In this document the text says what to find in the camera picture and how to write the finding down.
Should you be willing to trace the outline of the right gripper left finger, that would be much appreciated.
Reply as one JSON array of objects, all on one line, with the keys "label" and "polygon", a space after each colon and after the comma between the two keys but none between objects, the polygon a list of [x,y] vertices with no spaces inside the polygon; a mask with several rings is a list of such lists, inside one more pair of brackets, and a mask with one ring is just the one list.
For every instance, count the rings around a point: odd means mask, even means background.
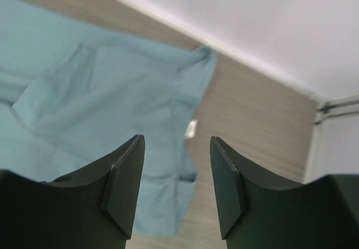
[{"label": "right gripper left finger", "polygon": [[131,238],[145,139],[52,182],[1,171],[2,248],[125,248]]}]

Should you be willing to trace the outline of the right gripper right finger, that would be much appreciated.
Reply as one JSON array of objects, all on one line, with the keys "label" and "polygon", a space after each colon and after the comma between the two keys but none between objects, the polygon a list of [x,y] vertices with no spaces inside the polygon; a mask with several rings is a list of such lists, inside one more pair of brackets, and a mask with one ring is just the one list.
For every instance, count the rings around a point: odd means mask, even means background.
[{"label": "right gripper right finger", "polygon": [[357,248],[358,175],[302,184],[239,154],[219,137],[210,161],[228,248]]}]

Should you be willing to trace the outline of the blue-grey t shirt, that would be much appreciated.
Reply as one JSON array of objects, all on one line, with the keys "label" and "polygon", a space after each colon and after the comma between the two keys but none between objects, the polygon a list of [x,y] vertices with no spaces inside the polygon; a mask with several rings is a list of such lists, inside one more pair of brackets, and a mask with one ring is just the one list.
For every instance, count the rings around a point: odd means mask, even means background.
[{"label": "blue-grey t shirt", "polygon": [[1,0],[1,167],[51,181],[145,138],[134,230],[177,234],[197,170],[185,148],[217,57]]}]

